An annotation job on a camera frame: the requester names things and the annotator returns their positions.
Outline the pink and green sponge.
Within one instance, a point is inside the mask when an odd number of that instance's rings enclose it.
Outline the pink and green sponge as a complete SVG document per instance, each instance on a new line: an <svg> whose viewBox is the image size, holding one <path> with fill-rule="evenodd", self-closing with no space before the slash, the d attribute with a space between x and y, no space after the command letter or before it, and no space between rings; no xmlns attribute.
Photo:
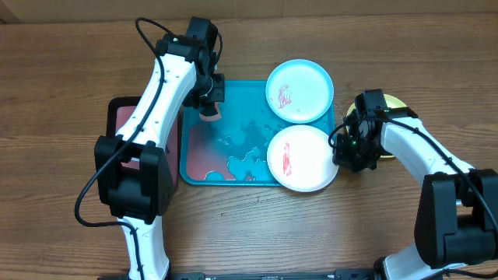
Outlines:
<svg viewBox="0 0 498 280"><path fill-rule="evenodd" d="M219 103L215 102L202 107L199 110L199 117L203 121L208 121L208 122L220 120L222 118L222 115L219 109Z"/></svg>

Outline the yellow plate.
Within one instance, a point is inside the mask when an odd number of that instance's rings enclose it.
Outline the yellow plate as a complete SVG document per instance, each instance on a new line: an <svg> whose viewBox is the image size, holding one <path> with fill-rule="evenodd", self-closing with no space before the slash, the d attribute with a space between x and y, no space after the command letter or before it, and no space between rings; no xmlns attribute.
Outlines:
<svg viewBox="0 0 498 280"><path fill-rule="evenodd" d="M386 104L390 108L406 107L406 104L395 96L391 96L389 94L384 94L384 98L385 98ZM350 105L349 109L347 110L346 116L348 117L349 115L351 115L355 109L356 109L356 105L355 105L355 103L352 103ZM381 153L381 159L393 159L393 158L394 158L394 156L388 152L383 151Z"/></svg>

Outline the white plate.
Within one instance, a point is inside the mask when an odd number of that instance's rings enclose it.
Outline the white plate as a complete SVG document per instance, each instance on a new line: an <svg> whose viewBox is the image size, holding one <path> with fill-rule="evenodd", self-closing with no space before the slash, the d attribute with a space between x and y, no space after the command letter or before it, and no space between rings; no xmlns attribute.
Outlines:
<svg viewBox="0 0 498 280"><path fill-rule="evenodd" d="M270 141L267 164L283 187L297 192L315 192L327 187L338 175L328 134L310 125L293 125Z"/></svg>

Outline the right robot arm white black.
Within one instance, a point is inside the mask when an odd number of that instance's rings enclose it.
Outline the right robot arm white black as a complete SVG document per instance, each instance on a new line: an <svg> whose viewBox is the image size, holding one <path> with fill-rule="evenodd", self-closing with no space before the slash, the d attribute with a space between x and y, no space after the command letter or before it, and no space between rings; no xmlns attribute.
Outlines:
<svg viewBox="0 0 498 280"><path fill-rule="evenodd" d="M354 113L328 137L334 164L356 173L392 154L421 187L414 244L379 258L370 279L441 279L496 272L466 271L497 258L497 173L478 170L448 152L407 107Z"/></svg>

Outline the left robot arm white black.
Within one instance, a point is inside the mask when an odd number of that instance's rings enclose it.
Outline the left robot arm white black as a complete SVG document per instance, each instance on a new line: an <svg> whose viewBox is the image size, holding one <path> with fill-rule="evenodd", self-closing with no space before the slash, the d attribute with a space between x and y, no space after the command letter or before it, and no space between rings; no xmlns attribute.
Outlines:
<svg viewBox="0 0 498 280"><path fill-rule="evenodd" d="M123 229L130 269L126 279L165 279L170 261L163 247L162 216L174 192L167 142L181 107L203 119L221 118L224 77L215 72L222 39L166 36L152 47L156 56L145 92L126 122L94 147L100 201Z"/></svg>

